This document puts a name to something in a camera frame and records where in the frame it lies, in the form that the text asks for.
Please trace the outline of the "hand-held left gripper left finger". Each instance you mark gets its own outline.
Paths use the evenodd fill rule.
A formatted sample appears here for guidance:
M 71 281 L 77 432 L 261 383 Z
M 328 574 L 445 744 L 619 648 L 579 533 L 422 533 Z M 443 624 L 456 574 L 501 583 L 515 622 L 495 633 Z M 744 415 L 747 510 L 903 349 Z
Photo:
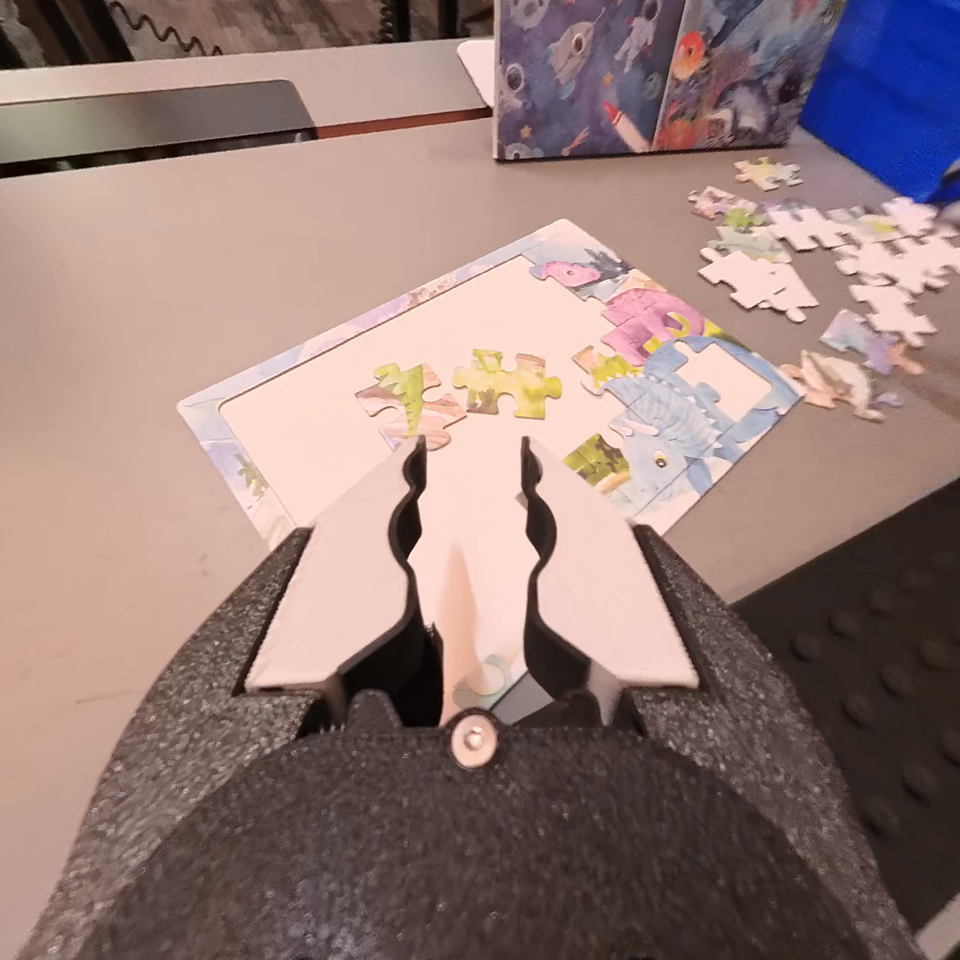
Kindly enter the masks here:
M 428 724 L 428 628 L 409 558 L 424 438 L 406 439 L 316 518 L 246 674 L 246 693 L 314 691 L 333 717 L 365 690 Z

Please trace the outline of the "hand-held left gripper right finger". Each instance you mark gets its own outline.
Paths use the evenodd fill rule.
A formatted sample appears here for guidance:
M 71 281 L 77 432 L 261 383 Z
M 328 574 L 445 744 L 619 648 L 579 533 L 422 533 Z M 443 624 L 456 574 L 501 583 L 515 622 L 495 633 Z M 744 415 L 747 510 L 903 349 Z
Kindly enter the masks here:
M 700 674 L 644 551 L 646 526 L 532 437 L 521 441 L 525 536 L 535 552 L 523 657 L 553 701 L 585 693 L 610 722 L 629 690 L 691 692 Z

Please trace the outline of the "green dark-spotted puzzle piece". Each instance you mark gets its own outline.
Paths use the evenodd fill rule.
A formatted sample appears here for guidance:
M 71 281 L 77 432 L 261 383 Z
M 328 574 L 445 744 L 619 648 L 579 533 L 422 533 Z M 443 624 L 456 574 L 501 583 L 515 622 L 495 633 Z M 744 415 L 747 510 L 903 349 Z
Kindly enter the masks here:
M 623 451 L 601 434 L 594 434 L 563 457 L 562 462 L 589 486 L 608 496 L 631 478 Z

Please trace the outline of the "blue dinosaur head puzzle piece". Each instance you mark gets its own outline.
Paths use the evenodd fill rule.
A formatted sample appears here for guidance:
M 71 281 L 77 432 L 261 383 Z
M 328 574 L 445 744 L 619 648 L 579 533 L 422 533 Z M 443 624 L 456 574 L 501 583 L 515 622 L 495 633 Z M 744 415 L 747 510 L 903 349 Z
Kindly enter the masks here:
M 675 427 L 642 423 L 618 415 L 608 423 L 621 440 L 629 478 L 614 491 L 639 509 L 657 498 L 675 498 L 692 490 L 702 496 L 714 477 L 707 462 L 714 449 L 714 433 L 687 434 Z

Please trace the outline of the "landscape jigsaw puzzle board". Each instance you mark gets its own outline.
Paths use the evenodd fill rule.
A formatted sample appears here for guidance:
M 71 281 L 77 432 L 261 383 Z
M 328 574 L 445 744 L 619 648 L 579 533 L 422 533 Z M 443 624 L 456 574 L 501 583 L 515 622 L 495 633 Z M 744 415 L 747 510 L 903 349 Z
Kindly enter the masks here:
M 427 364 L 440 379 L 427 397 L 450 394 L 466 409 L 467 392 L 452 376 L 471 365 L 475 349 L 500 352 L 505 370 L 517 354 L 545 359 L 562 386 L 560 399 L 546 401 L 545 419 L 514 416 L 513 398 L 502 395 L 498 414 L 466 413 L 449 427 L 449 445 L 427 454 L 423 538 L 411 562 L 424 618 L 451 655 L 447 713 L 493 708 L 526 672 L 523 610 L 536 552 L 524 534 L 522 438 L 560 462 L 594 434 L 621 449 L 609 422 L 624 415 L 623 403 L 586 390 L 572 361 L 601 336 L 597 306 L 529 272 L 549 260 L 579 261 L 586 249 L 619 258 L 573 222 L 550 223 L 178 405 L 253 526 L 277 546 L 394 451 L 354 397 L 375 383 L 376 368 Z M 613 491 L 607 503 L 666 533 L 800 402 L 781 375 L 797 403 L 737 462 L 707 457 L 714 483 L 706 493 L 689 489 L 636 508 Z

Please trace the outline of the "light blue printed puzzle piece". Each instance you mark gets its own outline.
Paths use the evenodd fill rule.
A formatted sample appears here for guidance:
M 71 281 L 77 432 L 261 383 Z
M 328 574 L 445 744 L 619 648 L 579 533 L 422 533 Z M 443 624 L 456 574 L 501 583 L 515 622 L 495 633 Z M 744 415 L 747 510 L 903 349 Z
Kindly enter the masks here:
M 623 403 L 623 420 L 652 428 L 688 459 L 738 462 L 797 402 L 798 394 L 760 355 L 715 337 L 659 347 L 640 372 L 597 388 Z

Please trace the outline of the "green striped puzzle piece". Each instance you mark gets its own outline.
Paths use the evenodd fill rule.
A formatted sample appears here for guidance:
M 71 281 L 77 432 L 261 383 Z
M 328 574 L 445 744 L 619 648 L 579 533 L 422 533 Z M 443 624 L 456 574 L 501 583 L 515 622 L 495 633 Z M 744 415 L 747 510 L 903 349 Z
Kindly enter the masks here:
M 451 441 L 450 426 L 467 417 L 467 411 L 450 393 L 431 399 L 427 393 L 441 387 L 441 379 L 427 364 L 406 369 L 396 363 L 378 366 L 374 383 L 354 394 L 364 413 L 375 420 L 390 450 L 408 440 L 424 438 L 428 451 L 441 450 Z

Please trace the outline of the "green printed puzzle piece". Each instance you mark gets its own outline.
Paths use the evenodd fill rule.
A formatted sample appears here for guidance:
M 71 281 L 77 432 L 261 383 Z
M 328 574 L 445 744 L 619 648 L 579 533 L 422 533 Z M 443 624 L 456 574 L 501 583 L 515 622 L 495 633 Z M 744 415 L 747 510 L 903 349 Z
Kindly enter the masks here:
M 468 414 L 495 416 L 502 396 L 513 400 L 513 415 L 522 419 L 544 420 L 546 402 L 559 400 L 563 394 L 562 381 L 548 375 L 544 357 L 518 353 L 513 369 L 502 366 L 500 351 L 475 348 L 469 366 L 456 366 L 453 386 L 466 391 L 465 410 Z

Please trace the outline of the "joined printed puzzle pieces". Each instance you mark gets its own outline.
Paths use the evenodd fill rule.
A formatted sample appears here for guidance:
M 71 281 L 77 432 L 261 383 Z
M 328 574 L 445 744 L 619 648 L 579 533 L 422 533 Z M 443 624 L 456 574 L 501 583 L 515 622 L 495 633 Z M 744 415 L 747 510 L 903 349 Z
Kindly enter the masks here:
M 597 306 L 601 336 L 572 357 L 582 387 L 594 395 L 614 379 L 641 375 L 661 347 L 689 337 L 724 335 L 706 315 L 663 289 L 632 287 Z

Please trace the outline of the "beige printed puzzle piece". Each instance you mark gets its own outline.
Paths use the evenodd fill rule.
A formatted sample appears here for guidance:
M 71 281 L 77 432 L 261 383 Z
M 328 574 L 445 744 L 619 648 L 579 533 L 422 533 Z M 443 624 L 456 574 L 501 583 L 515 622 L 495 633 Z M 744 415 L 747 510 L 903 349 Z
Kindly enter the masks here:
M 839 357 L 803 350 L 798 364 L 782 364 L 777 370 L 793 383 L 804 403 L 820 409 L 842 404 L 865 422 L 881 423 L 886 410 L 906 406 L 896 392 L 883 389 L 866 367 Z

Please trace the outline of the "pink corner puzzle piece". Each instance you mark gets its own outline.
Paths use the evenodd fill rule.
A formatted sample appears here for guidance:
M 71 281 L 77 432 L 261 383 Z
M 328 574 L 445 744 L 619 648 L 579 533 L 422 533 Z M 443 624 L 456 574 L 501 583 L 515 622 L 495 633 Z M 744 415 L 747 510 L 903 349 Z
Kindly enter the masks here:
M 605 250 L 587 248 L 579 261 L 554 259 L 534 264 L 529 273 L 538 281 L 555 281 L 580 300 L 606 302 L 629 274 L 631 267 Z

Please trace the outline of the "pile of puzzle pieces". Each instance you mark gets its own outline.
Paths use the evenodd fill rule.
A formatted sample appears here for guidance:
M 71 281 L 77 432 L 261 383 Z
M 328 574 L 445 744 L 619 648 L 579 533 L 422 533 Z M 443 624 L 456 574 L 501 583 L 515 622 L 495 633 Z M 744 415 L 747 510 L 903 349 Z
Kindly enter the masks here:
M 958 203 L 945 208 L 907 197 L 878 210 L 848 206 L 828 211 L 798 198 L 759 202 L 714 186 L 687 194 L 694 215 L 713 223 L 699 276 L 723 285 L 744 310 L 774 311 L 801 324 L 819 306 L 794 259 L 824 251 L 848 282 L 855 309 L 842 309 L 821 342 L 855 352 L 881 376 L 894 370 L 918 377 L 916 352 L 936 333 L 918 299 L 958 278 Z

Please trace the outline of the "grey desk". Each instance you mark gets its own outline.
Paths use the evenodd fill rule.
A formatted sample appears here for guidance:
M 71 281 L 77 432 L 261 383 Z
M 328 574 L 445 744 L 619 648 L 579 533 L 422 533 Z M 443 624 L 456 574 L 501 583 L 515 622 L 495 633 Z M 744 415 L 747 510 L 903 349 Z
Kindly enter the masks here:
M 116 740 L 265 545 L 179 401 L 559 219 L 775 364 L 820 307 L 697 275 L 732 152 L 498 164 L 471 119 L 2 181 L 2 958 L 64 867 Z

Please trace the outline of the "dark grey desk panel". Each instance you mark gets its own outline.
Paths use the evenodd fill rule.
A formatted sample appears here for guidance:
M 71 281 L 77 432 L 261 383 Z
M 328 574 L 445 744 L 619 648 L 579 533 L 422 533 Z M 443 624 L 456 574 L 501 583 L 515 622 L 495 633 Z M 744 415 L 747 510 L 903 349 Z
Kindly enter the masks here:
M 58 161 L 219 140 L 294 135 L 317 126 L 287 79 L 8 102 L 1 162 Z

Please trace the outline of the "adjacent white desk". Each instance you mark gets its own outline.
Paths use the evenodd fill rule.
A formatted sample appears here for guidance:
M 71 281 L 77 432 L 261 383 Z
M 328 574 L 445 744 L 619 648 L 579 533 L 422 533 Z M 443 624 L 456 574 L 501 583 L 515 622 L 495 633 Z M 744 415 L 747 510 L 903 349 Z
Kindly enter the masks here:
M 247 139 L 2 164 L 2 178 L 486 119 L 457 40 L 227 54 L 2 72 L 1 103 L 287 80 L 317 128 Z

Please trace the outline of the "printed jigsaw puzzle box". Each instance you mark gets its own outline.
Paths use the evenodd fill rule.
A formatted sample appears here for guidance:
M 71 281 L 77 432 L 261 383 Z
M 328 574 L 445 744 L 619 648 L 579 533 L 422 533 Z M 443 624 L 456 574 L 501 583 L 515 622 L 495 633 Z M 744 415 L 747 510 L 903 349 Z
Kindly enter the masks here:
M 843 1 L 503 1 L 493 157 L 780 147 Z

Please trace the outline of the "blue plastic bin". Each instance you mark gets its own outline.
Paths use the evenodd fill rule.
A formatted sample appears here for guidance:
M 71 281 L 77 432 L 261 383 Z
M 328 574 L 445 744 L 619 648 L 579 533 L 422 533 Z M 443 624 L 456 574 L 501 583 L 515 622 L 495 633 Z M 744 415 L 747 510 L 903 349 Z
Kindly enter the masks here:
M 900 195 L 958 203 L 959 3 L 846 2 L 799 126 Z

